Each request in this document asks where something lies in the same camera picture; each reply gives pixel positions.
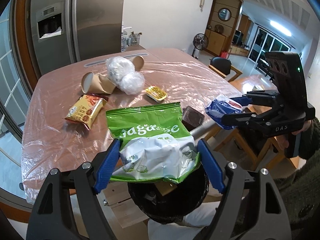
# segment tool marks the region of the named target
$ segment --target person's hand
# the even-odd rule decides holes
[[[292,134],[293,135],[297,135],[297,134],[299,134],[301,132],[305,132],[306,130],[309,129],[310,125],[311,125],[311,120],[305,121],[304,124],[303,124],[302,129],[299,130],[299,131],[293,132]],[[289,142],[288,142],[288,140],[286,139],[286,137],[284,135],[277,136],[276,140],[277,140],[281,150],[284,150],[284,149],[289,147]]]

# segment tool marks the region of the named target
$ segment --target refrigerator door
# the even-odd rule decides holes
[[[72,0],[76,60],[121,51],[123,0]]]
[[[69,8],[66,0],[31,0],[32,41],[42,75],[75,61],[69,54],[73,48],[68,41],[70,25],[66,24]]]

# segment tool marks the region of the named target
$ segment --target plastic bag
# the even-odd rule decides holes
[[[228,98],[225,95],[218,95],[206,108],[205,112],[210,116],[217,125],[224,130],[231,130],[236,126],[223,125],[221,117],[225,114],[240,114],[244,110],[244,106],[251,103],[251,99],[247,97]]]
[[[202,165],[177,188],[162,196],[154,183],[128,183],[134,203],[152,220],[161,223],[181,222],[185,215],[199,207],[209,191],[209,180]],[[152,199],[145,196],[156,196]]]
[[[121,56],[108,58],[106,66],[108,78],[116,86],[120,85],[121,79],[125,75],[135,72],[134,64]]]
[[[144,83],[144,76],[135,71],[125,75],[121,79],[119,88],[127,95],[136,95],[144,89]]]
[[[194,138],[181,123],[180,103],[129,107],[106,112],[113,137],[123,141],[124,166],[111,180],[182,182],[199,164]]]

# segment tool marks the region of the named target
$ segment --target green snack bag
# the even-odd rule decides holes
[[[122,140],[124,166],[113,181],[182,182],[200,162],[196,144],[183,126],[180,102],[106,112],[108,127]]]

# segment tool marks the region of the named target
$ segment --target white plastic bag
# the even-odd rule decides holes
[[[135,72],[134,64],[121,56],[111,57],[106,60],[108,78],[111,82],[119,86],[121,79],[129,74]]]
[[[125,75],[120,81],[119,88],[127,95],[136,95],[144,88],[145,79],[139,72]]]

